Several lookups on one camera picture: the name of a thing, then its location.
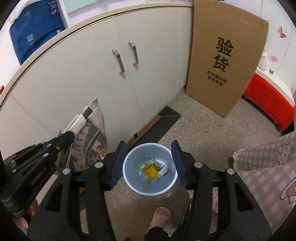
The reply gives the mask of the large brown cardboard box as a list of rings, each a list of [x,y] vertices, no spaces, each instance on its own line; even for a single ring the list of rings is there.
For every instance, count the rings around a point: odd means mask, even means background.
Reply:
[[[220,1],[195,1],[186,94],[225,118],[264,51],[268,21]]]

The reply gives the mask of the light blue trash bin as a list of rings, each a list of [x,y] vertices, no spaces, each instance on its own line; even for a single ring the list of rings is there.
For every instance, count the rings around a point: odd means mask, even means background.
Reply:
[[[171,151],[156,143],[133,148],[124,160],[122,172],[126,184],[145,196],[165,193],[178,177]]]

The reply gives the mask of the pink checkered tablecloth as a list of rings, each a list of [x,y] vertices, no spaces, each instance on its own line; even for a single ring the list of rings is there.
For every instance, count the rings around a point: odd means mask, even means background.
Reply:
[[[295,132],[251,149],[239,149],[228,165],[248,187],[276,232],[295,207]]]

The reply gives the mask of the white plastic bag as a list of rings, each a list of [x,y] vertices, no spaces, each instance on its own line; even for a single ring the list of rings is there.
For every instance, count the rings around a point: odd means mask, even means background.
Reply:
[[[270,68],[270,63],[272,62],[272,60],[272,56],[266,51],[266,49],[264,49],[258,64],[258,68],[262,71],[267,71],[269,74],[273,75],[274,71]]]

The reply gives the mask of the pink slipper foot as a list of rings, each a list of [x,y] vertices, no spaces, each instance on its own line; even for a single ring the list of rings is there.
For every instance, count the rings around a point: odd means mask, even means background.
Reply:
[[[154,212],[151,224],[147,232],[151,228],[155,228],[155,227],[160,227],[161,229],[164,229],[170,222],[170,219],[171,219],[171,211],[166,207],[158,207]]]

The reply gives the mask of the red storage bench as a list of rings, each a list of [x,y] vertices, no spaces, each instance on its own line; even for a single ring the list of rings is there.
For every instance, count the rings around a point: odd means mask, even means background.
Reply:
[[[256,104],[284,132],[293,122],[295,101],[287,84],[270,71],[257,68],[243,96]]]

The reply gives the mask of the blue paper bag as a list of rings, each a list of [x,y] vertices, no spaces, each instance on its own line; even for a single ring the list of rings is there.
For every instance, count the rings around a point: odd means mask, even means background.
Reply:
[[[56,1],[27,1],[10,22],[10,37],[20,64],[65,29]]]

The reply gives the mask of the white cabinet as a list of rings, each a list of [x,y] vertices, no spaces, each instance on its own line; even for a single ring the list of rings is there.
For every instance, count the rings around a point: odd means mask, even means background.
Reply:
[[[131,139],[185,86],[192,20],[192,4],[138,4],[50,39],[1,94],[2,156],[56,137],[93,99],[108,150]]]

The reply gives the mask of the yellow wrapper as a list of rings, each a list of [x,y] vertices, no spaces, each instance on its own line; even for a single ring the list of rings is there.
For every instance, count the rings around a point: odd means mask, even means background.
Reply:
[[[142,168],[139,169],[139,173],[140,175],[144,175],[146,177],[146,184],[151,184],[153,180],[160,180],[160,170],[161,165],[159,163],[146,163]]]

